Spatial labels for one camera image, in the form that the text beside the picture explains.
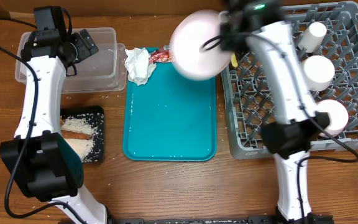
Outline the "yellow plastic spoon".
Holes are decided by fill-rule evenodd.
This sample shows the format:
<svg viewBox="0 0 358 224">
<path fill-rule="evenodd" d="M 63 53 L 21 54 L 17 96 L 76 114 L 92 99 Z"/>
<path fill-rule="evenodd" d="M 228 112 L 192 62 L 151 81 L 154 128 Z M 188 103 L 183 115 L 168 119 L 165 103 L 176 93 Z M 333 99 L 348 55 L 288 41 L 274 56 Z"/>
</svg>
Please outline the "yellow plastic spoon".
<svg viewBox="0 0 358 224">
<path fill-rule="evenodd" d="M 231 55 L 231 66 L 232 66 L 233 68 L 237 68 L 237 67 L 238 67 L 238 61 L 237 61 L 237 57 L 236 57 L 236 54 L 235 54 L 235 53 L 233 53 L 233 54 Z"/>
</svg>

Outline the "white pink plate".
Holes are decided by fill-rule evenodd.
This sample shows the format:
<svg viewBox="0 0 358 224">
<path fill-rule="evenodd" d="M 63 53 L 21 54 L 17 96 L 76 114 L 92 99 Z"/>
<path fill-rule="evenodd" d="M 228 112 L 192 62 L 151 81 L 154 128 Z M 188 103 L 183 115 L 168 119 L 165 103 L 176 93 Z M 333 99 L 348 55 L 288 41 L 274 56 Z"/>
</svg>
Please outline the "white pink plate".
<svg viewBox="0 0 358 224">
<path fill-rule="evenodd" d="M 174 30 L 170 39 L 173 66 L 190 80 L 208 80 L 219 74 L 231 61 L 231 51 L 214 47 L 217 40 L 204 46 L 220 33 L 219 12 L 196 11 L 187 16 Z"/>
</svg>

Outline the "white napkin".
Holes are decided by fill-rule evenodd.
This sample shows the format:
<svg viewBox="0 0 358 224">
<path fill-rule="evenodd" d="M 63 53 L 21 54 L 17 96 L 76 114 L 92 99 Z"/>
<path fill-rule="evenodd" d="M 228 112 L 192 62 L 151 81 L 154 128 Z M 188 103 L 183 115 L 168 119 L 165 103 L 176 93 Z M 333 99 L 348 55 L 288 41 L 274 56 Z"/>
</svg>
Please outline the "white napkin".
<svg viewBox="0 0 358 224">
<path fill-rule="evenodd" d="M 125 50 L 127 58 L 124 65 L 128 71 L 128 80 L 137 86 L 145 85 L 157 67 L 149 62 L 149 52 L 146 48 Z"/>
</svg>

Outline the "red snack wrapper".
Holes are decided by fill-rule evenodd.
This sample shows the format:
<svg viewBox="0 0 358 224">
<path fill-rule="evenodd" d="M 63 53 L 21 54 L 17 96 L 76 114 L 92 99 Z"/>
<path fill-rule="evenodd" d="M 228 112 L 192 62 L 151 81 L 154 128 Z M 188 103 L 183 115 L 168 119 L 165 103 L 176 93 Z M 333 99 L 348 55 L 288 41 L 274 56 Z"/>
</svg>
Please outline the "red snack wrapper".
<svg viewBox="0 0 358 224">
<path fill-rule="evenodd" d="M 164 45 L 149 54 L 149 63 L 172 63 L 174 61 L 175 58 L 170 53 L 170 45 Z"/>
</svg>

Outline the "white rice pile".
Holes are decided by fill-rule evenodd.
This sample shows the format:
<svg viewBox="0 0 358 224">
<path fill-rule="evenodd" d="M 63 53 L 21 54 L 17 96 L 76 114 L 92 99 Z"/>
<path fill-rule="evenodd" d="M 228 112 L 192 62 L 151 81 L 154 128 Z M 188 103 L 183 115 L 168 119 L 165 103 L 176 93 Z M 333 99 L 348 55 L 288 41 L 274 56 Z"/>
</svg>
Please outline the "white rice pile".
<svg viewBox="0 0 358 224">
<path fill-rule="evenodd" d="M 78 154 L 82 163 L 100 162 L 104 158 L 104 115 L 71 114 L 60 117 L 62 136 Z"/>
</svg>

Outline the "white cup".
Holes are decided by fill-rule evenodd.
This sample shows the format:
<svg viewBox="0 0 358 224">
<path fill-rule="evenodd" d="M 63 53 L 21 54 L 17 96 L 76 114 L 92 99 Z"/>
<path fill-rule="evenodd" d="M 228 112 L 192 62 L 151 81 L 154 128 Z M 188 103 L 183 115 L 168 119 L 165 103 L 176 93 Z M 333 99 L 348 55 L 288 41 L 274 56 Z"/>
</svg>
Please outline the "white cup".
<svg viewBox="0 0 358 224">
<path fill-rule="evenodd" d="M 313 53 L 321 45 L 326 33 L 327 28 L 323 23 L 311 23 L 302 33 L 298 48 L 300 50 L 305 49 L 306 53 Z"/>
</svg>

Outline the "orange carrot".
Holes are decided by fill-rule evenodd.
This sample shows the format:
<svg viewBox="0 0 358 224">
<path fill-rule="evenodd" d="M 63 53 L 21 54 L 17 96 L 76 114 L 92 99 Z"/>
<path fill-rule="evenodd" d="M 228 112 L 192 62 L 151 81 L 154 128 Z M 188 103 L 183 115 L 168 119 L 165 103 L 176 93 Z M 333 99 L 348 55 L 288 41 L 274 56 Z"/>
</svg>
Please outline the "orange carrot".
<svg viewBox="0 0 358 224">
<path fill-rule="evenodd" d="M 81 140 L 91 140 L 93 137 L 88 134 L 76 133 L 73 131 L 61 130 L 61 134 L 65 139 L 81 139 Z"/>
</svg>

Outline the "pale green bowl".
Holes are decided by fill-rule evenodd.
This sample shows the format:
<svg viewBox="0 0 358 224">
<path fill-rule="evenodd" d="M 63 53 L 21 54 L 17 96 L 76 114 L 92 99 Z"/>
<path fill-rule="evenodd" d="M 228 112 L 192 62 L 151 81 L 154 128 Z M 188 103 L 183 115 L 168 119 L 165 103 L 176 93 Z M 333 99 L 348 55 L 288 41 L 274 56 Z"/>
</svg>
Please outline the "pale green bowl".
<svg viewBox="0 0 358 224">
<path fill-rule="evenodd" d="M 311 91 L 323 91 L 331 84 L 335 68 L 330 59 L 314 55 L 302 61 L 303 76 Z"/>
</svg>

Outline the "pink bowl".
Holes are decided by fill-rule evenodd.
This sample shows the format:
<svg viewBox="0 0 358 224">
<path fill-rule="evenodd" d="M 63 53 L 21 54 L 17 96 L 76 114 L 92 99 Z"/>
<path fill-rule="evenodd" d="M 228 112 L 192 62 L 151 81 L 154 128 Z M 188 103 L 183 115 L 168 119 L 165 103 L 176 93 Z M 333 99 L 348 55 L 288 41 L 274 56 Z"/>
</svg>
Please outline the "pink bowl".
<svg viewBox="0 0 358 224">
<path fill-rule="evenodd" d="M 337 136 L 346 127 L 349 120 L 349 113 L 346 107 L 336 100 L 323 100 L 317 103 L 318 112 L 329 115 L 330 124 L 325 131 L 332 136 Z"/>
</svg>

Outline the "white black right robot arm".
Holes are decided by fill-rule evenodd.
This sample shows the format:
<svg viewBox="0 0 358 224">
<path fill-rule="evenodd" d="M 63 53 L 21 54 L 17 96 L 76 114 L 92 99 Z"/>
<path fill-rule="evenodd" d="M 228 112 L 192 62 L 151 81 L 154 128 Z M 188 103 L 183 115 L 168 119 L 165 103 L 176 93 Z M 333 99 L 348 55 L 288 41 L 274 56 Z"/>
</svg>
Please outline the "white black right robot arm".
<svg viewBox="0 0 358 224">
<path fill-rule="evenodd" d="M 278 173 L 280 223 L 316 223 L 307 192 L 307 157 L 311 139 L 329 116 L 316 110 L 293 43 L 292 25 L 280 1 L 225 1 L 222 49 L 250 50 L 262 66 L 273 98 L 275 121 L 260 129 Z"/>
</svg>

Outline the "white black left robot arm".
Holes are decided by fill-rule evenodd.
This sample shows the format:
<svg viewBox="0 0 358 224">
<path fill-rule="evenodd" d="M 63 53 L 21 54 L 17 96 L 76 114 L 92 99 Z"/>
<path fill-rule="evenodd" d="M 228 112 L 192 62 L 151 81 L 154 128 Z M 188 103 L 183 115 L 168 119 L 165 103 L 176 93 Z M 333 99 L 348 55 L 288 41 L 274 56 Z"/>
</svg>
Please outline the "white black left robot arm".
<svg viewBox="0 0 358 224">
<path fill-rule="evenodd" d="M 0 146 L 0 157 L 11 174 L 4 206 L 17 184 L 27 198 L 45 208 L 56 206 L 74 223 L 112 223 L 109 210 L 84 185 L 83 165 L 60 130 L 60 100 L 69 67 L 98 50 L 89 34 L 65 24 L 67 11 L 58 6 L 34 10 L 36 30 L 30 33 L 19 61 L 26 76 L 24 105 L 14 139 Z"/>
</svg>

